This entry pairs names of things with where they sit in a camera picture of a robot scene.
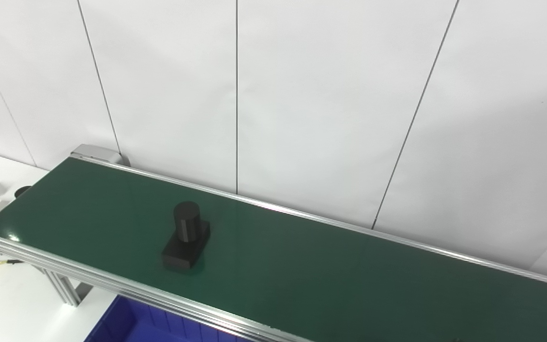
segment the conveyor leg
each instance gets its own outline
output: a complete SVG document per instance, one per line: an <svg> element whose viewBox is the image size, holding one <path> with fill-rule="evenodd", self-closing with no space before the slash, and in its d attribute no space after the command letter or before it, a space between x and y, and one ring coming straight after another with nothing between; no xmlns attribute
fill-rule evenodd
<svg viewBox="0 0 547 342"><path fill-rule="evenodd" d="M46 269L42 270L65 304L75 307L80 305L85 298L85 295L92 289L91 285L85 283L80 283L77 288L73 288L69 278L65 277L65 275L59 275L58 273Z"/></svg>

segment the blue plastic bin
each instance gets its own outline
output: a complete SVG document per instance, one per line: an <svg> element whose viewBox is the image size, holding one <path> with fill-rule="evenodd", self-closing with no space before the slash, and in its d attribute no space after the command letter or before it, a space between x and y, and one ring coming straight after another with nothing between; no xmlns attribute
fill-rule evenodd
<svg viewBox="0 0 547 342"><path fill-rule="evenodd" d="M208 325L117 296L85 342L249 342Z"/></svg>

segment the black cylinder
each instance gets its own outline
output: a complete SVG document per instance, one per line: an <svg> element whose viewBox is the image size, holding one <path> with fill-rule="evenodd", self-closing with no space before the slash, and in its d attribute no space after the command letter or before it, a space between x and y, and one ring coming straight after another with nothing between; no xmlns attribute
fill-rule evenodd
<svg viewBox="0 0 547 342"><path fill-rule="evenodd" d="M174 224L176 236L182 242L193 242L200 238L199 206L195 202L185 201L174 207Z"/></svg>
<svg viewBox="0 0 547 342"><path fill-rule="evenodd" d="M27 191L29 188L31 188L30 185L25 185L25 186L23 186L22 188L16 190L16 192L14 193L14 198L17 199L18 196L22 195L22 193L24 193L25 191Z"/></svg>

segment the black rectangular block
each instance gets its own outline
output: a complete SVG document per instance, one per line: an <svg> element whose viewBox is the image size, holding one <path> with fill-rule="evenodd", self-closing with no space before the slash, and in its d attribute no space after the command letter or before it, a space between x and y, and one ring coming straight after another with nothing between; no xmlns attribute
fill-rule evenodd
<svg viewBox="0 0 547 342"><path fill-rule="evenodd" d="M174 232L161 251L161 260L166 266L189 269L195 264L210 238L210 223L202 221L200 229L200 238L193 242L182 242Z"/></svg>

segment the black 3d printed part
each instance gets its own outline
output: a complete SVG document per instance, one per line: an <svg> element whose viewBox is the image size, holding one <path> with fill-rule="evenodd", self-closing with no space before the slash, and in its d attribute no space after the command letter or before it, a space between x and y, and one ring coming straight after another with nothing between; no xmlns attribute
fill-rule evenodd
<svg viewBox="0 0 547 342"><path fill-rule="evenodd" d="M200 218L196 203L185 201L174 207L174 224L176 231L161 252L161 259L166 266L189 269L206 246L210 223Z"/></svg>

